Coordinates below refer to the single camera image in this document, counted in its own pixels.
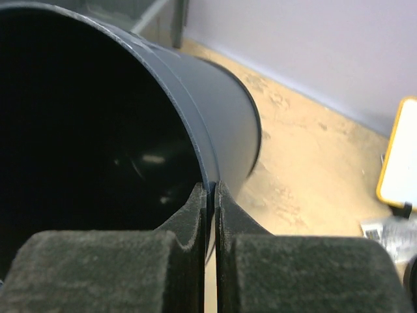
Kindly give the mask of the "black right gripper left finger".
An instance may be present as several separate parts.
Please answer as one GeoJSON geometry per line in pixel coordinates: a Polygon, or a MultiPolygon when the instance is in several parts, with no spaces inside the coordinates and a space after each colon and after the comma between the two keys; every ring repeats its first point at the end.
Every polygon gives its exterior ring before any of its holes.
{"type": "Polygon", "coordinates": [[[153,231],[42,231],[18,250],[2,312],[202,312],[207,193],[153,231]]]}

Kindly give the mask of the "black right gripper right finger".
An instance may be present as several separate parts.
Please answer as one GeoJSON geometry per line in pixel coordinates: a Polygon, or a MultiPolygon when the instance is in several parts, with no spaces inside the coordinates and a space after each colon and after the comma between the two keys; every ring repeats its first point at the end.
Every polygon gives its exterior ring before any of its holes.
{"type": "Polygon", "coordinates": [[[219,312],[412,312],[394,263],[363,237],[273,235],[219,182],[219,312]]]}

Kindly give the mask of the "black ribbed round bin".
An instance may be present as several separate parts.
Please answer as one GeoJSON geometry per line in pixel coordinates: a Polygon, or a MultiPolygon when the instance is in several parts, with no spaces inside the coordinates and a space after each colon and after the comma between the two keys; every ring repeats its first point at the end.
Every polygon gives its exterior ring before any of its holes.
{"type": "Polygon", "coordinates": [[[410,297],[416,297],[416,256],[413,256],[405,268],[403,285],[410,297]]]}

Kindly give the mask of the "dark blue round bin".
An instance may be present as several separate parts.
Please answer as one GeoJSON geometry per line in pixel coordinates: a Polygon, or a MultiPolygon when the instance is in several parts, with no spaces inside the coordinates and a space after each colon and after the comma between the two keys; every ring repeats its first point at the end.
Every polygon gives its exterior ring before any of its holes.
{"type": "Polygon", "coordinates": [[[1,4],[1,276],[40,231],[153,230],[237,194],[257,106],[225,67],[55,5],[1,4]]]}

